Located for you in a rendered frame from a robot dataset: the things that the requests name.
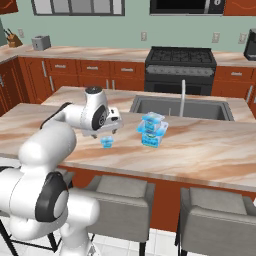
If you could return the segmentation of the grey kitchen sink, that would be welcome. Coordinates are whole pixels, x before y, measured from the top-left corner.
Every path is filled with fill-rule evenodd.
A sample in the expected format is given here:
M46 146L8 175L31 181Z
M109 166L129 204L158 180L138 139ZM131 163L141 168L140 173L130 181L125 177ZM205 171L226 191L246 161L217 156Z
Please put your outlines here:
M155 112L164 116L178 116L180 114L181 100L155 96L137 95L130 111L133 113ZM199 99L186 99L184 104L184 117L233 121L231 109L227 102Z

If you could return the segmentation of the grey framed window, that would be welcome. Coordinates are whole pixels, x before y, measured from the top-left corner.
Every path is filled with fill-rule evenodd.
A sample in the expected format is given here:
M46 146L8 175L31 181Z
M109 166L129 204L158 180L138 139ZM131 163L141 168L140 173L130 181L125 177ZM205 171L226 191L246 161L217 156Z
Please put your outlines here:
M36 16L124 16L125 0L31 0Z

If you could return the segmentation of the small blue yogurt container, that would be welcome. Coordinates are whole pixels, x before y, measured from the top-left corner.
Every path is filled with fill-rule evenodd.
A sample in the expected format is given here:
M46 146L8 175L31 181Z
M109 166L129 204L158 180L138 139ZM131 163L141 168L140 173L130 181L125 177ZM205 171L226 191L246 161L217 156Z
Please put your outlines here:
M114 140L112 136L104 136L101 138L100 142L104 148L111 148Z

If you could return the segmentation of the white sink tap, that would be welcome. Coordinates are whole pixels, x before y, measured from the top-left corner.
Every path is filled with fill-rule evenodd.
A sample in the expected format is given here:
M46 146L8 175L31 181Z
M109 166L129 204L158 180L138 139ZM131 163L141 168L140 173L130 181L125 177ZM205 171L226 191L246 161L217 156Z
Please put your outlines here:
M184 106L185 106L185 96L186 96L186 81L182 80L182 93L181 93L181 103L180 103L180 113L179 116L183 117Z

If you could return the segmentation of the black stove with oven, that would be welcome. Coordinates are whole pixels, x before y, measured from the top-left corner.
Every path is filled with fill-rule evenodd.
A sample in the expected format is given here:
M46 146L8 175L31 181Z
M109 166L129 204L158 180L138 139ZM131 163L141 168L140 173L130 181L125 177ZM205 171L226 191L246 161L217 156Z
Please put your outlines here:
M145 60L144 90L210 96L216 71L210 48L153 46Z

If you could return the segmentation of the short red-brown base cupboard run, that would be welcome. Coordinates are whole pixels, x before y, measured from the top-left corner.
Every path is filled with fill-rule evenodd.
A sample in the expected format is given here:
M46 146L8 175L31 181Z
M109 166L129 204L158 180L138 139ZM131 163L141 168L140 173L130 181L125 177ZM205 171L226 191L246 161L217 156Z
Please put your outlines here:
M218 66L211 95L243 98L256 118L256 67Z

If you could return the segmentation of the long red-brown base cupboard run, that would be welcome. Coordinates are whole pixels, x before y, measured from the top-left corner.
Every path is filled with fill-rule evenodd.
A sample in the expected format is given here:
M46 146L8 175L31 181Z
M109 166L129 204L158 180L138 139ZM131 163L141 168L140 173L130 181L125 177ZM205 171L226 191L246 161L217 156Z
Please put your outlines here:
M19 103L43 103L62 86L144 90L144 63L16 57L0 64L0 116Z

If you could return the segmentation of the grey toaster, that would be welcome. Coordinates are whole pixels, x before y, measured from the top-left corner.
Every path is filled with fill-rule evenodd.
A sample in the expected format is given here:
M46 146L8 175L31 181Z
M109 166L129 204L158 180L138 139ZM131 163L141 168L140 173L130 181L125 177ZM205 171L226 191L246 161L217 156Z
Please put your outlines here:
M44 51L51 47L50 36L36 36L32 38L32 45L36 51Z

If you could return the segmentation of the wide red-brown wall cupboard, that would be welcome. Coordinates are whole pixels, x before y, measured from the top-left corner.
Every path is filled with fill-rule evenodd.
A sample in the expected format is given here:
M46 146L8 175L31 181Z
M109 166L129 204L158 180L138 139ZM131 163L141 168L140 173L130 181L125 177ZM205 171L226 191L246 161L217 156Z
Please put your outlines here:
M256 0L226 0L225 16L256 16Z

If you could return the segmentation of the red-brown island cupboard panel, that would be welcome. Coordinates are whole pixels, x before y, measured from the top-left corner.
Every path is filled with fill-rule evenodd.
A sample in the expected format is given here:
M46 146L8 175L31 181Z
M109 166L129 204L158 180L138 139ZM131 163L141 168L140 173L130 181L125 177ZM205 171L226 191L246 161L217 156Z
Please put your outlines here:
M69 172L74 172L72 178L73 185L78 188L86 187L96 176L111 175L119 176L119 173L104 172L92 169L81 169L76 167L67 167ZM134 175L121 174L121 177L134 178ZM180 188L198 187L198 184L168 181L148 177L136 176L136 179L145 180L156 185L154 192L154 203L152 208L152 217L150 227L154 229L175 232L178 223L180 210ZM213 189L213 186L200 185L200 188Z

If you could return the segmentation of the medium blue yogurt container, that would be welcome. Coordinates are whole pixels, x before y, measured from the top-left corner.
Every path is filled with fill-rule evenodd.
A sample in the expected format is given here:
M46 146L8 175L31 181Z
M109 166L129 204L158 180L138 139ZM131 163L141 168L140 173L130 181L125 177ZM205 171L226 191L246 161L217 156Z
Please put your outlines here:
M148 112L142 116L142 121L136 128L138 132L164 134L166 126L163 120L165 117L155 112Z

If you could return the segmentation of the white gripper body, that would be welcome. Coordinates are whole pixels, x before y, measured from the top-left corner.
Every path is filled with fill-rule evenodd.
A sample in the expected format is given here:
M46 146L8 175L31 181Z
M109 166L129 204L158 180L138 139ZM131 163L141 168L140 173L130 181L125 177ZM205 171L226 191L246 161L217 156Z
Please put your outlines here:
M112 132L114 129L120 129L123 126L123 122L121 120L117 120L110 123L105 123L100 129L93 131L93 130L83 130L82 134L84 136L91 136L93 134L98 135L99 133L103 132Z

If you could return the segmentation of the brown knife block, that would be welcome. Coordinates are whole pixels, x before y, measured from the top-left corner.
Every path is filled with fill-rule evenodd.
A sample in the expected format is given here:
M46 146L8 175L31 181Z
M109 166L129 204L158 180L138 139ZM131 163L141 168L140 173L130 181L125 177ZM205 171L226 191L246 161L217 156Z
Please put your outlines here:
M10 29L5 30L5 33L7 35L6 39L10 48L17 48L23 45L18 36L13 34Z

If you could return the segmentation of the narrow red-brown wall cupboard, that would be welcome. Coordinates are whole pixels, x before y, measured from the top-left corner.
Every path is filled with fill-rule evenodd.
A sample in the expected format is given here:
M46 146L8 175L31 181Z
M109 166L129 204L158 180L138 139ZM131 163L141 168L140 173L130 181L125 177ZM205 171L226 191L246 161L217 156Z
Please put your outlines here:
M0 0L0 14L15 13L17 11L16 0Z

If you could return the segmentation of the black microwave oven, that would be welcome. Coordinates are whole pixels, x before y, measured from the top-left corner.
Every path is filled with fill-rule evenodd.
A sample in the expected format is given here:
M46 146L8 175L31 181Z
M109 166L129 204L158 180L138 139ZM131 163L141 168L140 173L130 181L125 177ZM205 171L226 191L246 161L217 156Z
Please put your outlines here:
M226 0L150 0L151 15L223 15Z

